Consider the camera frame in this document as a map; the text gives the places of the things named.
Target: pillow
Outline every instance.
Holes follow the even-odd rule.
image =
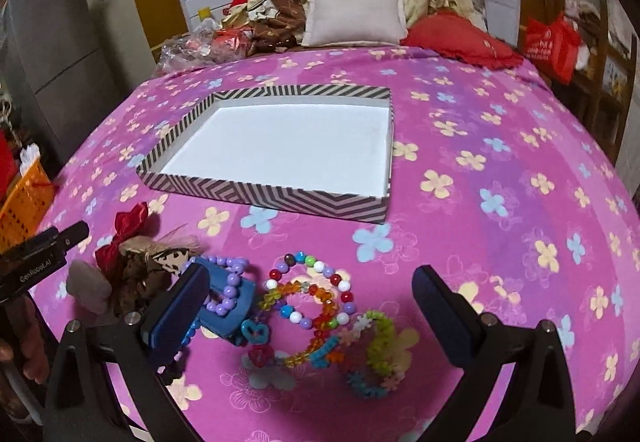
[[[515,68],[523,61],[509,45],[450,10],[441,10],[419,20],[409,29],[402,45],[429,48],[441,56],[491,70]]]
[[[302,46],[398,45],[404,0],[309,0]]]

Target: hand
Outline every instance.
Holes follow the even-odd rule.
[[[33,302],[28,298],[23,299],[26,329],[18,334],[20,351],[25,358],[22,372],[24,377],[42,384],[49,377],[49,361],[44,352],[44,340],[40,333]],[[14,351],[11,346],[0,339],[0,361],[8,362],[13,358]]]

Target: screw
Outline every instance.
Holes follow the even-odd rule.
[[[542,321],[540,321],[540,326],[547,334],[550,334],[551,332],[556,331],[556,325],[553,324],[553,322],[549,321],[548,319],[543,319]]]
[[[498,324],[498,318],[490,313],[485,313],[480,316],[482,324],[488,327],[495,327]]]
[[[129,312],[126,316],[124,316],[124,322],[129,326],[139,323],[140,319],[142,319],[140,312]]]
[[[77,332],[81,326],[82,323],[80,321],[78,321],[77,319],[72,319],[71,321],[69,321],[69,323],[66,324],[66,331],[72,334],[73,332]]]

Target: refrigerator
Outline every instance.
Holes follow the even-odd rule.
[[[7,0],[0,77],[54,176],[125,97],[86,0]]]

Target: white pillow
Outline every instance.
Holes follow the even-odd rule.
[[[302,46],[397,45],[405,37],[404,0],[309,0]]]

